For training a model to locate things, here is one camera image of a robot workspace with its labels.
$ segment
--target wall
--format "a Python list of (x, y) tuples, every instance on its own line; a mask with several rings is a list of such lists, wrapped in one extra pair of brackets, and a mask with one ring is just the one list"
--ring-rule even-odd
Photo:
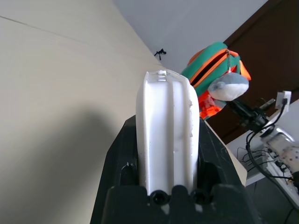
[(87, 224), (106, 152), (162, 66), (109, 0), (2, 0), (0, 30), (0, 223)]
[(181, 72), (199, 50), (225, 41), (267, 0), (114, 0), (164, 67)]

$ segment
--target wire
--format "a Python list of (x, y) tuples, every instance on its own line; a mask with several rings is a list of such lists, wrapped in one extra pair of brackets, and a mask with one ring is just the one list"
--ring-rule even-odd
[[(270, 125), (267, 125), (265, 127), (263, 127), (259, 132), (261, 132), (263, 129), (266, 129), (266, 128), (269, 128), (270, 126), (274, 126), (278, 120), (280, 119), (281, 115), (283, 114), (284, 112), (284, 109), (285, 109), (285, 105), (287, 103), (287, 99), (283, 99), (283, 105), (282, 105), (282, 108), (281, 108), (281, 111), (278, 115), (278, 117), (276, 118), (276, 120), (270, 124)], [(257, 133), (259, 132), (256, 132), (256, 133), (253, 133), (253, 135), (251, 136), (251, 138), (248, 140), (249, 136), (252, 134), (252, 133), (249, 133), (246, 137), (246, 149), (247, 149), (247, 152), (248, 152), (248, 155), (249, 155), (249, 159), (251, 160), (252, 164), (258, 169), (258, 171), (260, 171), (265, 177), (267, 177), (271, 182), (275, 183), (271, 178), (282, 178), (282, 179), (288, 179), (288, 180), (292, 180), (291, 177), (285, 177), (285, 176), (273, 176), (272, 174), (268, 174), (265, 170), (263, 170), (258, 164), (257, 162), (254, 160), (254, 157), (252, 155), (252, 151), (250, 149), (250, 142), (251, 140), (254, 138), (254, 136), (257, 135)]]
[(258, 159), (258, 158), (260, 158), (260, 157), (262, 157), (262, 156), (267, 156), (267, 155), (265, 155), (265, 154), (260, 154), (260, 155), (256, 155), (256, 156), (254, 156), (253, 158), (255, 158), (255, 159)]
[(291, 215), (291, 213), (292, 213), (293, 210), (295, 210), (295, 208), (291, 208), (291, 210), (289, 211), (288, 215), (285, 218), (284, 224), (287, 224), (287, 222), (289, 220), (289, 217), (290, 217), (290, 215)]
[(246, 151), (246, 149), (245, 149), (245, 148), (238, 147), (238, 148), (237, 148), (237, 159), (238, 159), (238, 157), (239, 157), (239, 149), (240, 149), (240, 148), (241, 148), (241, 149), (244, 149), (244, 150)]
[[(261, 150), (253, 151), (252, 153), (258, 153), (258, 152), (266, 152), (266, 153), (269, 153), (268, 151), (266, 151), (266, 150), (262, 150), (262, 149), (261, 149)], [(244, 159), (245, 159), (245, 156), (246, 156), (246, 155), (248, 155), (248, 153), (246, 153), (246, 154), (243, 156), (241, 162), (245, 162)]]
[[(259, 164), (259, 166), (262, 165), (262, 164), (268, 163), (268, 162), (276, 162), (276, 160), (270, 160), (270, 161), (262, 162), (262, 163)], [(254, 168), (256, 168), (256, 167), (250, 168), (249, 170), (247, 170), (247, 172), (253, 170)]]
[[(261, 132), (263, 129), (266, 129), (266, 128), (270, 127), (270, 126), (274, 126), (278, 122), (278, 120), (280, 119), (281, 115), (284, 112), (286, 104), (287, 104), (287, 99), (284, 98), (283, 99), (283, 105), (281, 107), (281, 111), (280, 111), (278, 117), (276, 118), (276, 120), (272, 124), (267, 125), (266, 127), (261, 128), (261, 130), (259, 132)], [(288, 202), (290, 203), (291, 206), (294, 206), (293, 203), (292, 203), (292, 201), (289, 199), (288, 195), (285, 193), (284, 189), (277, 182), (275, 182), (273, 180), (273, 178), (282, 178), (282, 179), (288, 179), (288, 180), (292, 180), (292, 178), (290, 178), (290, 177), (284, 177), (284, 176), (273, 176), (272, 174), (268, 174), (265, 170), (262, 169), (261, 166), (259, 166), (259, 164), (257, 164), (257, 162), (253, 158), (253, 155), (252, 155), (252, 152), (251, 152), (251, 149), (250, 149), (250, 142), (254, 138), (254, 136), (257, 133), (259, 133), (259, 132), (256, 132), (254, 134), (252, 134), (252, 132), (251, 132), (246, 137), (246, 150), (248, 152), (249, 158), (250, 158), (252, 164), (258, 169), (258, 171), (260, 171), (271, 183), (273, 183), (279, 189), (279, 191), (285, 196), (285, 198), (288, 200)]]

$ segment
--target white plastic part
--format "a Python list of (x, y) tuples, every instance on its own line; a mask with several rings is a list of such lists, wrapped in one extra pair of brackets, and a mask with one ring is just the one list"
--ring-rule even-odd
[(187, 78), (171, 71), (147, 72), (136, 99), (140, 185), (148, 194), (175, 185), (196, 186), (199, 104)]

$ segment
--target beige wall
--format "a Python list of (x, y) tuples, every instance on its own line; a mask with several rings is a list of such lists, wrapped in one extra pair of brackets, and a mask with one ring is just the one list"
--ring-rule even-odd
[(5, 0), (0, 16), (0, 223), (87, 224), (106, 151), (161, 65), (110, 0)]

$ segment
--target wooden door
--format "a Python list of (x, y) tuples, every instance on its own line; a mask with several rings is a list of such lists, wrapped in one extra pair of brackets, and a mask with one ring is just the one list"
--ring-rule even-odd
[[(225, 43), (238, 52), (252, 81), (239, 99), (251, 107), (276, 98), (278, 91), (299, 87), (299, 4), (298, 0), (269, 0)], [(299, 98), (294, 93), (292, 101)], [(268, 111), (273, 114), (274, 108)], [(246, 129), (226, 106), (208, 123), (229, 143)]]

